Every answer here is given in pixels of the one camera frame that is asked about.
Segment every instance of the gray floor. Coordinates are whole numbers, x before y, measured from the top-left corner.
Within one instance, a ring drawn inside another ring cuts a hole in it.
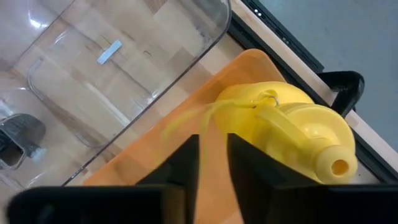
[[[365,77],[358,114],[398,151],[398,0],[260,0],[325,66]]]

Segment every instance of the black handle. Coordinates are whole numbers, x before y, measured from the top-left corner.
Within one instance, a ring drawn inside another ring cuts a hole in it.
[[[331,108],[345,117],[362,96],[365,87],[363,76],[354,71],[324,72],[318,76],[333,91],[338,92]]]

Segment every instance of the clear plastic container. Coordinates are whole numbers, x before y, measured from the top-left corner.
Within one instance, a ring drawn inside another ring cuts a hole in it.
[[[63,185],[217,43],[230,17],[227,0],[1,1],[1,200]]]

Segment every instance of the yellow plastic bottle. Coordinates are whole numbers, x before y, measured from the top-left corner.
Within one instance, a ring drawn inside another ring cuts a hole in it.
[[[324,184],[346,184],[355,175],[353,133],[333,110],[314,104],[283,82],[231,86],[217,101],[261,102],[252,108],[222,107],[218,127],[236,133],[274,159]]]

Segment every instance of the orange tray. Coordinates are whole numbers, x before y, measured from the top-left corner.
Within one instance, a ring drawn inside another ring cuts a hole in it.
[[[227,86],[268,81],[285,82],[264,52],[254,49],[244,51],[143,137],[94,173],[84,184],[134,185],[166,160],[191,134],[197,133],[198,121],[201,119],[190,119],[173,130],[167,142],[161,141],[160,134],[171,121],[187,111],[205,108],[205,105],[214,102]],[[229,176],[226,136],[219,133],[211,122],[206,137],[201,138],[201,146],[203,143],[205,146],[200,150],[196,223],[242,223]]]

